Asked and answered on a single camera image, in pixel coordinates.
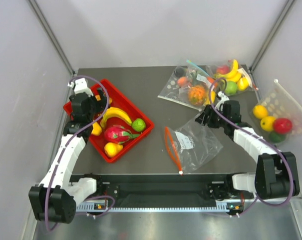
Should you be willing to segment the orange mandarin cluster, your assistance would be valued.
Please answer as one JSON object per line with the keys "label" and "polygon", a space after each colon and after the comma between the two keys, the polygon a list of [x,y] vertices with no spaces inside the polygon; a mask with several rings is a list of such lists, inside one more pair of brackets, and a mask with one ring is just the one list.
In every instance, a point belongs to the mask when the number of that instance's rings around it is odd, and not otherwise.
{"label": "orange mandarin cluster", "polygon": [[[97,101],[101,100],[101,97],[99,95],[95,95],[95,98]],[[113,102],[113,99],[109,97],[109,103],[111,104]]]}

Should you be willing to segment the zip bag with red zipper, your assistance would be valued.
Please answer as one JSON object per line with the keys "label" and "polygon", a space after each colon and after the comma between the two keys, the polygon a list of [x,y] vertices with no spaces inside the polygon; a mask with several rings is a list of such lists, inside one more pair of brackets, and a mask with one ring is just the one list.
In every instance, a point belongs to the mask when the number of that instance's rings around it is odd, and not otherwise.
{"label": "zip bag with red zipper", "polygon": [[223,148],[210,128],[196,122],[199,116],[196,115],[177,129],[164,127],[166,151],[181,176],[205,165]]}

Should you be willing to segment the yellow star fruit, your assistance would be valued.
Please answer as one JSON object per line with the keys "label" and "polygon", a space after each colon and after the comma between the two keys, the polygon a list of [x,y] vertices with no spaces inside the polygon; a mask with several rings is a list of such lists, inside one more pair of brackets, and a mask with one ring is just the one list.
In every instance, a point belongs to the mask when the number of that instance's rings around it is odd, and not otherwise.
{"label": "yellow star fruit", "polygon": [[91,131],[91,134],[93,136],[99,136],[101,133],[102,133],[102,127],[99,125],[98,122],[95,122],[92,124],[92,131]]}

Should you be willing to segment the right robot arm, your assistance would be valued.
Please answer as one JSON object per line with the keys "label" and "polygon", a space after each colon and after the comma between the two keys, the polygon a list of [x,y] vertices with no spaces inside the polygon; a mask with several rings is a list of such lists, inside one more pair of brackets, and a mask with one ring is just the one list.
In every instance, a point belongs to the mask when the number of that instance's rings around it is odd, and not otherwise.
{"label": "right robot arm", "polygon": [[262,200],[299,195],[295,155],[289,151],[281,152],[243,122],[238,101],[227,100],[219,107],[207,105],[195,121],[212,129],[223,128],[225,135],[244,149],[257,164],[255,173],[230,175],[229,182],[224,185],[228,197],[235,198],[242,191],[254,193]]}

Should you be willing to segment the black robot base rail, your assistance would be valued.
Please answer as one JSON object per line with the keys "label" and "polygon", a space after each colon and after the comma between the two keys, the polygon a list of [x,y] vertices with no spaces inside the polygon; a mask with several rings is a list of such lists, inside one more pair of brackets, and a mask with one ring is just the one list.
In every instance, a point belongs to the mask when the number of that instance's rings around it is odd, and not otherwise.
{"label": "black robot base rail", "polygon": [[242,205],[253,194],[230,188],[228,174],[85,174],[97,181],[92,196],[109,195],[115,207],[212,207],[218,201]]}

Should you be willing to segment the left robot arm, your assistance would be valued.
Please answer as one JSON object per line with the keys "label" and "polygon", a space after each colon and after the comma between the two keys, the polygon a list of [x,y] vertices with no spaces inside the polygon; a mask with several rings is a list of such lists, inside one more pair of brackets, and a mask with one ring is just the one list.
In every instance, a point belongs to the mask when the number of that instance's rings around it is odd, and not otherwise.
{"label": "left robot arm", "polygon": [[70,223],[77,207],[89,196],[104,194],[103,184],[90,177],[81,178],[75,185],[69,181],[80,153],[88,143],[95,117],[101,118],[109,106],[105,87],[97,89],[97,100],[90,89],[70,96],[70,120],[63,129],[60,147],[46,176],[38,186],[30,188],[28,197],[37,221]]}

